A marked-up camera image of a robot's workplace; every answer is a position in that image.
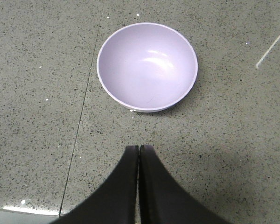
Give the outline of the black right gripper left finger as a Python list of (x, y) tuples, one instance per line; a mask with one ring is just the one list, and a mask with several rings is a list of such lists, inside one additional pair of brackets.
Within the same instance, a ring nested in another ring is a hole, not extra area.
[(103, 184), (54, 224), (134, 224), (139, 147), (127, 146)]

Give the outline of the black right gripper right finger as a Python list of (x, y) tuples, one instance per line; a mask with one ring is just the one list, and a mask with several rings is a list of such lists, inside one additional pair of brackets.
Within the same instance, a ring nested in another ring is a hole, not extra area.
[(170, 175), (151, 145), (140, 147), (140, 218), (143, 224), (225, 224)]

